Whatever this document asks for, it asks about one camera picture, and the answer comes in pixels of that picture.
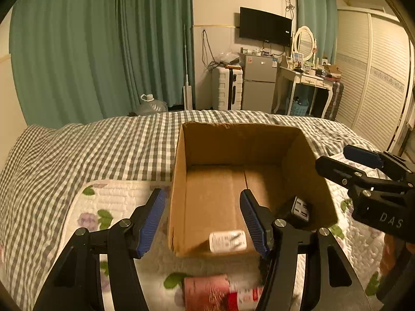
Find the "plastic bag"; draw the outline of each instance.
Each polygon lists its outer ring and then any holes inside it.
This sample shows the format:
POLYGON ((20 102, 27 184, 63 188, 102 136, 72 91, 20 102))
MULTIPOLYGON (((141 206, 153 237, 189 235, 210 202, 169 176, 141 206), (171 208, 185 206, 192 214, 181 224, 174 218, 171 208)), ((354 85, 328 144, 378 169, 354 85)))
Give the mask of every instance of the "plastic bag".
POLYGON ((239 55, 236 53, 220 53, 215 60, 217 62, 223 62, 226 64, 237 64, 239 63, 239 55))
POLYGON ((140 104, 135 111, 139 116, 147 116, 150 114, 157 114, 161 112, 168 112, 167 103, 161 100, 154 99, 152 94, 142 94, 140 97, 144 103, 140 104))

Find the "blue gripper pad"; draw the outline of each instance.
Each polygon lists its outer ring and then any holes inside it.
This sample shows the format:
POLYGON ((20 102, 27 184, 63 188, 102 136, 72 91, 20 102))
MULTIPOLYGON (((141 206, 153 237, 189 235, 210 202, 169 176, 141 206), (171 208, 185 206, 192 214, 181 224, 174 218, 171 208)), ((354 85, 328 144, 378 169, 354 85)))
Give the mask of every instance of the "blue gripper pad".
POLYGON ((165 197, 165 192, 160 190, 140 230, 140 238, 137 247, 139 257, 142 257, 147 251, 150 250, 154 235, 157 231, 158 223, 160 222, 161 215, 163 214, 165 197))
POLYGON ((383 161, 376 152, 353 145, 346 145, 343 149, 343 154, 346 159, 370 168, 381 169, 383 167, 383 161))
POLYGON ((252 242, 254 243, 255 250, 262 257, 266 258, 270 253, 270 249, 266 244, 265 230, 261 226, 257 213, 244 191, 241 192, 241 196, 239 197, 239 206, 252 242))

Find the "vanity table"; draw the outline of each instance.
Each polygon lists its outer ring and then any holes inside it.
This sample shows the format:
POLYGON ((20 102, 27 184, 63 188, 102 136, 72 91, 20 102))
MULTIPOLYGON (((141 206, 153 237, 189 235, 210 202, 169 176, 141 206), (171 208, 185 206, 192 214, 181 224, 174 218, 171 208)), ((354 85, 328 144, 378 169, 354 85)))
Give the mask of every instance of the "vanity table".
MULTIPOLYGON (((313 57, 313 66, 315 65, 315 52, 317 51, 317 40, 314 39, 314 35, 312 31, 306 27, 302 26, 297 30, 297 33, 294 36, 294 39, 291 43, 291 60, 292 65, 296 65, 297 62, 293 59, 295 57, 295 53, 301 54, 301 56, 304 59, 304 62, 311 59, 313 57)), ((291 95, 289 98, 289 105, 288 110, 286 109, 286 114, 290 115, 291 113, 291 107, 293 104, 294 99, 294 92, 295 92, 295 86, 296 84, 300 83, 302 85, 308 85, 314 87, 314 94, 313 94, 313 100, 311 101, 310 108, 308 109, 308 114, 311 114, 311 111, 313 110, 315 96, 317 93, 317 88, 326 89, 329 91, 329 96, 326 101, 326 105, 324 106, 323 113, 321 118, 324 118, 324 115, 326 114, 327 108, 330 105, 331 98, 333 97, 333 82, 330 80, 325 80, 322 77, 319 76, 312 76, 309 74, 306 74, 304 72, 297 72, 290 68, 290 66, 287 64, 287 60, 285 60, 286 64, 285 66, 280 65, 279 72, 277 75, 277 81, 276 81, 276 90, 277 90, 277 104, 273 111, 273 113, 277 113, 280 104, 281 104, 281 93, 283 88, 283 80, 288 79, 293 82, 293 87, 291 89, 291 95)))
POLYGON ((324 106, 323 113, 321 116, 321 118, 324 118, 327 108, 329 107, 329 104, 331 102, 331 98, 333 97, 333 82, 329 80, 325 80, 324 78, 321 78, 318 76, 311 76, 309 74, 305 74, 305 73, 297 72, 297 71, 294 71, 288 68, 280 67, 280 70, 278 72, 277 82, 276 82, 278 96, 277 96, 277 105, 273 111, 275 114, 277 113, 280 107, 280 104, 281 104, 281 91, 282 91, 281 89, 282 89, 284 78, 293 82, 293 88, 291 89, 291 96, 290 96, 290 102, 288 105, 287 114, 289 115, 289 113, 291 112, 291 106, 293 104, 293 99, 294 99, 295 86, 297 83, 301 83, 303 85, 309 85, 309 86, 315 87, 314 93, 313 93, 313 99, 311 101, 310 109, 308 112, 309 114, 311 114, 311 111, 314 106, 314 100, 315 100, 315 95, 317 93, 317 88, 326 89, 329 91, 329 96, 327 98, 326 105, 324 106))

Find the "mini fridge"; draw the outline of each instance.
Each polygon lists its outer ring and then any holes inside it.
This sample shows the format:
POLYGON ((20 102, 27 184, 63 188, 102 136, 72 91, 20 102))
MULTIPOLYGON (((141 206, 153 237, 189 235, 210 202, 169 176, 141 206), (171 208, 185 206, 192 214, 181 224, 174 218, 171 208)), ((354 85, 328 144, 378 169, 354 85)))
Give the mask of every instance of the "mini fridge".
POLYGON ((277 59, 245 55, 242 110, 271 113, 277 59))

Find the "small bottle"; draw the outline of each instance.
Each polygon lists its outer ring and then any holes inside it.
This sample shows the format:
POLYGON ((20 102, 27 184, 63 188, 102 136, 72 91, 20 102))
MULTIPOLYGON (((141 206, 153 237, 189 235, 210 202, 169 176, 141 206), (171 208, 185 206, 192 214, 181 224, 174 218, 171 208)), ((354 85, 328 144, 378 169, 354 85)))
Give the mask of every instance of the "small bottle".
POLYGON ((229 311, 255 310, 264 287, 231 292, 228 295, 229 311))

